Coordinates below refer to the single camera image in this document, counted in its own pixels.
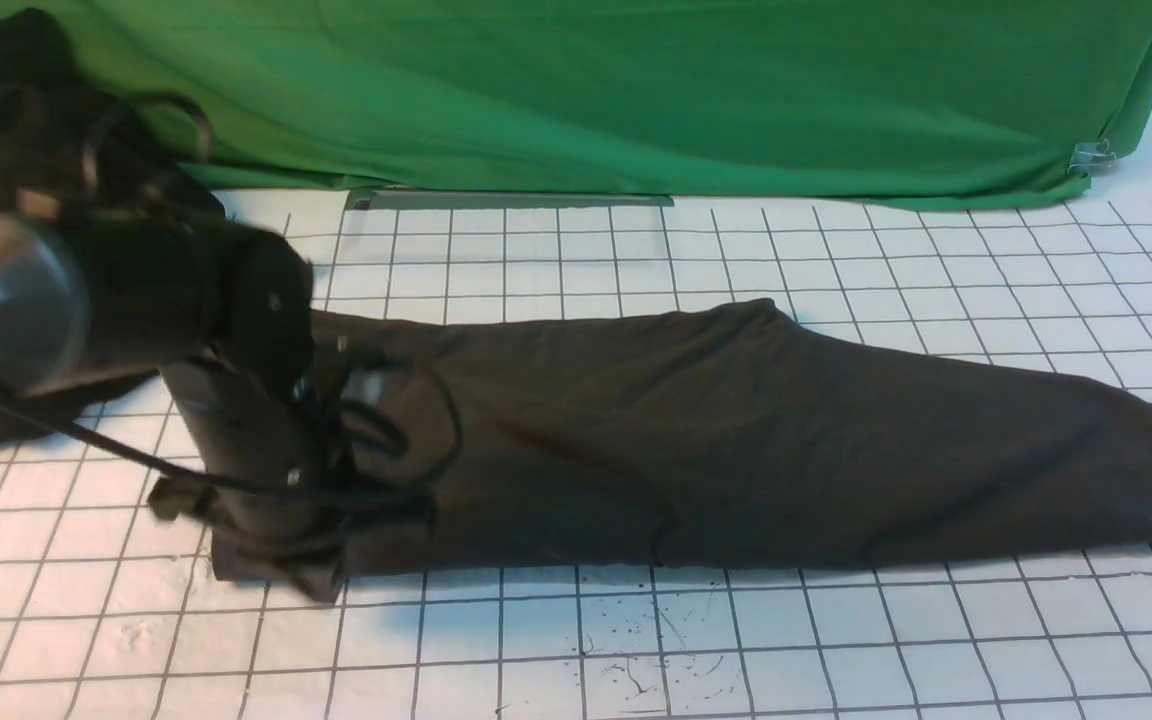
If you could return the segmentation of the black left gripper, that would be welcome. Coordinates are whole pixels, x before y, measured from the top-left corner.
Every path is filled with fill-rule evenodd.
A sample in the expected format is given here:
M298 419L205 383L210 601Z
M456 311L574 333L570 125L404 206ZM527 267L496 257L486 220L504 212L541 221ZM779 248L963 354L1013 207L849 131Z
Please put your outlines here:
M218 488L195 478L162 477L147 497L159 520L200 521L233 571L274 575L333 570L346 574L349 543L369 530L433 524L425 488L399 488L332 471L321 484L266 486L253 493Z

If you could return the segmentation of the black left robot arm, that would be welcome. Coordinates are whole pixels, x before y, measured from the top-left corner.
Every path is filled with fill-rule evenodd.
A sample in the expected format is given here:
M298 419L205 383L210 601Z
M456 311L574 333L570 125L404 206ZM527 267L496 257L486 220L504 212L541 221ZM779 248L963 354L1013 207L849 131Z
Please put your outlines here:
M252 562L338 560L376 524L429 520L429 483L357 469L353 448L410 441L349 384L393 361L312 333L311 266L279 234L220 217L94 213L44 223L0 211L0 409L159 471L150 507ZM52 418L26 397L156 372L204 470Z

